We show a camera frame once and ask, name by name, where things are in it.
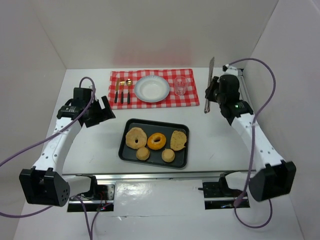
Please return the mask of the metal tongs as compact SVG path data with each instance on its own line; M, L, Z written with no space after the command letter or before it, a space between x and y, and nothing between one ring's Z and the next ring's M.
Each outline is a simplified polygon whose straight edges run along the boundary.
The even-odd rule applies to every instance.
M214 65L215 65L215 57L213 56L211 60L209 61L209 73L208 73L208 81L207 81L207 89L211 85L211 81L213 78L213 71L214 71ZM205 104L204 104L204 113L207 114L210 112L210 101L205 97Z

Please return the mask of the speckled bread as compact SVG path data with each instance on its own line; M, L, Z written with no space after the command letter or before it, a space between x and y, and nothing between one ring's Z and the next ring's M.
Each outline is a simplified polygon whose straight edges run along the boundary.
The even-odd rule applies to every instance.
M187 135L183 131L174 130L170 138L170 148L180 151L186 147Z

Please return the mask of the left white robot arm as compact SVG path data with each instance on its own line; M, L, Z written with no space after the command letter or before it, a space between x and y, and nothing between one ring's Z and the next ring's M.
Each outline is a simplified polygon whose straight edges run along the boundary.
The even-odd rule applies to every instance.
M64 163L82 127L90 128L115 117L106 96L98 100L92 89L74 88L73 97L58 110L55 129L41 156L30 169L23 169L19 174L26 201L63 207L71 197L95 196L98 193L96 177L62 176Z

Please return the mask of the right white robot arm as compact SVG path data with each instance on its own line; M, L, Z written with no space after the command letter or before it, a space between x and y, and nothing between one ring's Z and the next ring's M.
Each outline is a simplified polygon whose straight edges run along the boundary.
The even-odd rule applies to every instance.
M287 195L297 168L292 161L285 161L271 145L249 103L240 99L239 89L240 82L235 75L215 76L205 91L205 98L218 103L222 116L253 152L256 173L248 182L253 199L262 202Z

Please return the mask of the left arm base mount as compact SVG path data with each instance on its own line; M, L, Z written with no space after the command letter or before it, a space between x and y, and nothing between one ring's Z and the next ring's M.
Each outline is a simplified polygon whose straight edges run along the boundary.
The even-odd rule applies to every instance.
M98 183L96 176L90 174L67 175L63 179L70 186L67 211L112 212L116 186L114 183Z

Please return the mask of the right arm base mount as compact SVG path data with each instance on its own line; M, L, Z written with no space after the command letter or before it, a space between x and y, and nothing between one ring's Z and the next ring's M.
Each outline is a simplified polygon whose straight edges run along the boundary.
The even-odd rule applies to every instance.
M231 189L226 177L235 171L220 174L216 181L206 181L198 190L203 193L205 210L234 209L234 201L242 193L239 189Z

